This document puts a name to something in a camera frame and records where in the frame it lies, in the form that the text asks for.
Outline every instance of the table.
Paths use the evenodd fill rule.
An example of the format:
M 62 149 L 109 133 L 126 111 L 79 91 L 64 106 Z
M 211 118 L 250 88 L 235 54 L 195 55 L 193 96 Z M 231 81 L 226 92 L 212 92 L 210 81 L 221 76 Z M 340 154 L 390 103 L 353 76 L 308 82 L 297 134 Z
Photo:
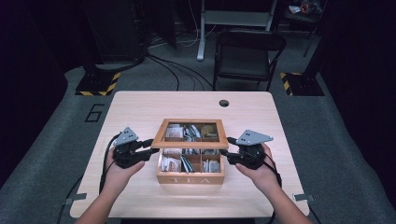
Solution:
M 223 107 L 219 101 L 227 100 Z M 129 126 L 139 141 L 154 138 L 163 119 L 222 119 L 227 136 L 238 138 L 245 129 L 274 137 L 268 142 L 283 178 L 283 190 L 301 194 L 288 141 L 274 99 L 269 92 L 241 91 L 119 91 L 106 115 L 70 215 L 80 217 L 98 196 L 106 146 L 111 138 Z M 230 145 L 236 152 L 238 147 Z M 135 218 L 216 218 L 270 217 L 273 207 L 251 180 L 225 162 L 223 185 L 160 185 L 156 177 L 159 154 L 132 176 L 115 202 L 110 217 Z M 308 215 L 306 201 L 295 202 Z
M 205 10 L 205 0 L 201 0 L 201 36 L 198 48 L 197 60 L 202 61 L 205 54 L 205 25 L 238 25 L 265 27 L 266 31 L 271 28 L 277 0 L 272 0 L 269 12 L 244 12 L 244 11 L 217 11 Z

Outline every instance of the forearm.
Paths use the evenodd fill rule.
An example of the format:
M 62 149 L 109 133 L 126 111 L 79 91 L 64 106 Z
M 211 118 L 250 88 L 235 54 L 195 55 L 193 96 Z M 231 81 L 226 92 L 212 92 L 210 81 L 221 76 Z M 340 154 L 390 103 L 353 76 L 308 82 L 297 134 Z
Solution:
M 118 195 L 102 192 L 76 223 L 104 224 Z
M 294 204 L 282 188 L 273 188 L 264 192 L 274 207 L 280 223 L 312 223 L 304 213 Z

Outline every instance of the black chair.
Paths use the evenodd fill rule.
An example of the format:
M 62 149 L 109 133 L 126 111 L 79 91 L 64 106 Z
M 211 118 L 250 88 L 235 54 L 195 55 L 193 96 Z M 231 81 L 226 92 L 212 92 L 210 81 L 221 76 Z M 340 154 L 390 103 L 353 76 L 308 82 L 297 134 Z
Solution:
M 280 12 L 280 13 L 282 13 L 281 18 L 285 19 L 286 21 L 301 25 L 301 26 L 306 27 L 311 30 L 309 37 L 308 37 L 309 41 L 308 41 L 308 46 L 306 46 L 306 49 L 305 49 L 304 57 L 308 53 L 309 48 L 311 47 L 312 41 L 314 39 L 314 36 L 317 33 L 317 30 L 318 30 L 319 24 L 321 22 L 323 12 L 326 8 L 327 2 L 328 2 L 328 0 L 320 1 L 321 9 L 320 9 L 319 13 L 312 12 L 309 14 L 305 14 L 303 12 L 298 12 L 298 13 L 293 14 L 290 12 L 288 5 L 283 6 L 281 9 L 282 10 Z
M 219 77 L 267 82 L 270 90 L 277 59 L 286 46 L 278 34 L 259 30 L 230 29 L 216 40 L 213 91 Z

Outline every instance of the wooden box frame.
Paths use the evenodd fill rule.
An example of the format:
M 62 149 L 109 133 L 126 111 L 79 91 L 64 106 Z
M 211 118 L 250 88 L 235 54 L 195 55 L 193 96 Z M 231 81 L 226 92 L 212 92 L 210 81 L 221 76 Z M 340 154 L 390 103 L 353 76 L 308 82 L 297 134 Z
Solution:
M 165 138 L 166 129 L 169 124 L 214 124 L 218 139 L 201 139 L 197 142 L 183 142 L 180 139 Z M 224 182 L 225 170 L 223 156 L 219 155 L 196 155 L 191 160 L 192 165 L 198 168 L 195 173 L 187 173 L 181 170 L 180 172 L 163 172 L 161 163 L 164 157 L 164 148 L 199 148 L 199 149 L 228 149 L 228 141 L 224 132 L 221 119 L 164 119 L 159 131 L 157 132 L 152 144 L 152 148 L 160 148 L 160 157 L 157 165 L 157 178 L 160 184 L 208 184 L 208 185 L 221 185 Z M 177 157 L 180 155 L 169 154 L 168 156 Z M 206 159 L 217 160 L 220 165 L 219 173 L 202 173 L 202 161 Z

